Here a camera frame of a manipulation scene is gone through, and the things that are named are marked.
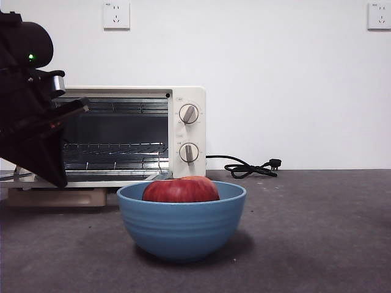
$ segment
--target apple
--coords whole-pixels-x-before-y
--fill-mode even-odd
[[[217,187],[204,176],[157,180],[150,183],[142,194],[142,200],[166,203],[193,203],[219,199]]]

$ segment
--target wall socket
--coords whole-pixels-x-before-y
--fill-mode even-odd
[[[107,30],[130,29],[130,4],[128,1],[103,2],[103,28]]]
[[[391,2],[368,4],[368,29],[391,29]]]

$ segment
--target white toaster oven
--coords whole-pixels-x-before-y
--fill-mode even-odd
[[[69,87],[53,102],[83,97],[89,111],[71,118],[64,132],[67,188],[205,176],[204,88]],[[53,186],[17,170],[2,179],[2,187]]]

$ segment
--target power cord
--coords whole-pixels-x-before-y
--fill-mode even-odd
[[[232,177],[235,179],[242,179],[244,177],[249,176],[252,173],[258,173],[262,175],[277,177],[277,173],[273,173],[272,171],[277,171],[281,166],[281,160],[279,159],[270,159],[269,162],[264,163],[262,166],[251,166],[248,163],[238,159],[237,157],[224,156],[224,155],[213,155],[206,156],[207,159],[211,159],[214,157],[220,157],[223,159],[231,159],[234,161],[238,161],[241,164],[228,164],[225,165],[224,168],[226,171],[231,172]]]

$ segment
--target gray table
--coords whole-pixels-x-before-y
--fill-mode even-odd
[[[1,209],[1,292],[390,292],[391,170],[289,171],[237,183],[237,232],[203,261],[143,252],[114,194],[99,211]]]

